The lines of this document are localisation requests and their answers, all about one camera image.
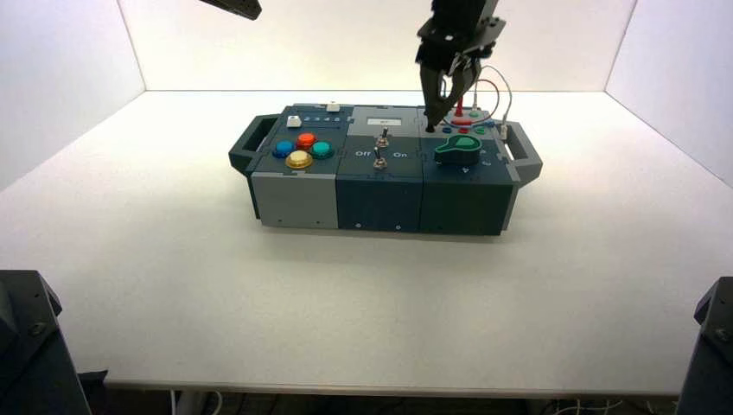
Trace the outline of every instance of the white tabletop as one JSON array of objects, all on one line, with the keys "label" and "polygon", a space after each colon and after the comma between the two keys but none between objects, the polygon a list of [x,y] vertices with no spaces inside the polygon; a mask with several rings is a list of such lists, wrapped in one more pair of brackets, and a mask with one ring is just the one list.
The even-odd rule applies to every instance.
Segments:
[{"label": "white tabletop", "polygon": [[227,159],[254,115],[421,98],[146,93],[0,193],[0,268],[39,270],[118,386],[677,393],[733,190],[604,93],[515,95],[545,167],[500,237],[255,219]]}]

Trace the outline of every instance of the white wall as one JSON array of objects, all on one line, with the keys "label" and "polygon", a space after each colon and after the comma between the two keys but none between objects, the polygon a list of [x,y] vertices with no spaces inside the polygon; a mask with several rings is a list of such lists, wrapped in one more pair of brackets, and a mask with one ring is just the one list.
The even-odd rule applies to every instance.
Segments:
[{"label": "white wall", "polygon": [[733,185],[731,22],[731,0],[639,0],[608,92]]},{"label": "white wall", "polygon": [[[430,0],[261,0],[256,22],[198,0],[120,0],[147,86],[420,89]],[[602,91],[634,0],[500,0],[492,62],[518,90]]]},{"label": "white wall", "polygon": [[143,89],[115,0],[0,1],[0,189]]}]

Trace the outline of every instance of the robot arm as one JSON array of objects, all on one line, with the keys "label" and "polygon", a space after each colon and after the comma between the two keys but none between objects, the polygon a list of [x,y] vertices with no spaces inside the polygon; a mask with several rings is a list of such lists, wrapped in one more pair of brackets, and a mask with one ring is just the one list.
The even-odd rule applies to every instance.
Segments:
[{"label": "robot arm", "polygon": [[[257,19],[258,0],[201,0],[220,9]],[[433,132],[450,109],[479,79],[480,60],[491,56],[506,22],[494,17],[499,0],[433,0],[433,17],[417,32],[422,39],[416,62],[425,99],[427,131]],[[452,79],[450,94],[440,93],[443,77]]]}]

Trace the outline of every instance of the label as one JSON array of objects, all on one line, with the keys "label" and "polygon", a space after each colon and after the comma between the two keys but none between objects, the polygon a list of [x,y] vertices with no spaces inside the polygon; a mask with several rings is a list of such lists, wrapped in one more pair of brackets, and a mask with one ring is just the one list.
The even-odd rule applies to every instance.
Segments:
[{"label": "label", "polygon": [[386,125],[399,127],[402,125],[400,118],[367,118],[366,125]]}]

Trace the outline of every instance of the white button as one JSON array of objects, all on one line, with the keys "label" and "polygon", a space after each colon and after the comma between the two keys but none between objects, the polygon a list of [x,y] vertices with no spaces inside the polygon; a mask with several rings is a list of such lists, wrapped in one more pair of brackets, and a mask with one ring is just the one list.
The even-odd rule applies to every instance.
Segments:
[{"label": "white button", "polygon": [[301,121],[300,117],[297,115],[290,115],[288,116],[288,128],[298,128],[301,125],[303,125],[303,121]]}]

